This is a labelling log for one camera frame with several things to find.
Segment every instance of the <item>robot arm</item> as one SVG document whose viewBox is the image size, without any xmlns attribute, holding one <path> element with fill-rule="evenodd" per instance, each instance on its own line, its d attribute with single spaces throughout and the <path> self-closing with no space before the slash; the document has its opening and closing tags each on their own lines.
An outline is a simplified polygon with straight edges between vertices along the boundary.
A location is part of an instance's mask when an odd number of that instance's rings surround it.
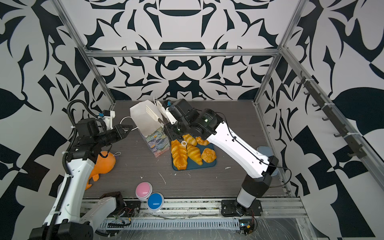
<svg viewBox="0 0 384 240">
<path fill-rule="evenodd" d="M 124 139 L 132 129 L 131 125 L 112 126 L 114 111 L 103 111 L 99 117 L 83 119 L 75 124 L 79 136 L 68 154 L 64 153 L 63 164 L 70 174 L 65 175 L 44 225 L 33 229 L 29 239 L 92 239 L 102 221 L 123 208 L 121 193 L 112 192 L 102 196 L 98 205 L 80 218 L 85 186 L 101 148 Z"/>
<path fill-rule="evenodd" d="M 158 108 L 170 121 L 165 125 L 165 133 L 171 140 L 181 140 L 185 134 L 201 137 L 221 148 L 244 168 L 247 176 L 237 196 L 239 215 L 251 206 L 256 197 L 268 190 L 278 159 L 274 156 L 268 158 L 252 148 L 216 112 L 205 109 L 199 113 L 185 99 L 175 103 L 165 101 L 162 106 L 158 104 Z"/>
</svg>

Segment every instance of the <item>pink button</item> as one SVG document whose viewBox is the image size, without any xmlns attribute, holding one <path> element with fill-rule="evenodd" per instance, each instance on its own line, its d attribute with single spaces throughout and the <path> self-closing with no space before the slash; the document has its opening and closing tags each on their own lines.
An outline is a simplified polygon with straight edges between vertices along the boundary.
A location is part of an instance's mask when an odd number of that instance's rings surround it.
<svg viewBox="0 0 384 240">
<path fill-rule="evenodd" d="M 149 182 L 142 182 L 136 187 L 136 196 L 140 200 L 145 200 L 152 193 L 152 185 Z"/>
</svg>

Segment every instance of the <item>mounting plate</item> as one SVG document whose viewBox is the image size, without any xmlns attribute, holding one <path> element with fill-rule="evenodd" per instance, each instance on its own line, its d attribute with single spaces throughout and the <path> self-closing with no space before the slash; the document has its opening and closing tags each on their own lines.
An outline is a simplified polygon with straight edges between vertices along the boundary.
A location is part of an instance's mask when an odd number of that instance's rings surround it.
<svg viewBox="0 0 384 240">
<path fill-rule="evenodd" d="M 221 201 L 221 215 L 224 217 L 240 217 L 242 216 L 236 211 L 236 201 L 235 200 L 222 200 Z M 255 199 L 252 202 L 252 205 L 246 210 L 245 216 L 252 216 L 252 211 L 255 216 L 261 216 L 263 211 L 262 204 L 259 200 Z"/>
</svg>

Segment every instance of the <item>black and white patterned wall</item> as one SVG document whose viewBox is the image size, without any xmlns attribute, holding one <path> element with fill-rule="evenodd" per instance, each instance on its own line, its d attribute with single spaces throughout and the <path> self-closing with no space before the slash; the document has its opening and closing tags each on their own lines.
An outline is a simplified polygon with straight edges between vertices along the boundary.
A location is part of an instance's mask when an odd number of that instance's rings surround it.
<svg viewBox="0 0 384 240">
<path fill-rule="evenodd" d="M 383 1 L 310 0 L 289 49 L 384 157 Z M 282 59 L 261 102 L 279 159 L 292 170 L 319 239 L 382 239 L 384 192 Z"/>
<path fill-rule="evenodd" d="M 0 239 L 27 239 L 64 179 L 68 102 L 95 113 L 110 102 L 50 1 L 0 1 L 0 56 Z"/>
<path fill-rule="evenodd" d="M 271 56 L 115 57 L 95 63 L 116 100 L 253 99 Z"/>
<path fill-rule="evenodd" d="M 277 48 L 298 0 L 68 0 L 90 50 Z M 253 99 L 271 58 L 98 58 L 116 99 Z"/>
</svg>

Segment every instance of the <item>blue button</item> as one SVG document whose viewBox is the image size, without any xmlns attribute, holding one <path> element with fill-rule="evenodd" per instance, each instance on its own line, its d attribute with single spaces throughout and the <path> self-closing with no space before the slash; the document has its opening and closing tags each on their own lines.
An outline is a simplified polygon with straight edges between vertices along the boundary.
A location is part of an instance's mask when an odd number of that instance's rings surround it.
<svg viewBox="0 0 384 240">
<path fill-rule="evenodd" d="M 164 203 L 164 198 L 159 193 L 153 193 L 148 198 L 148 208 L 152 211 L 159 210 Z"/>
</svg>

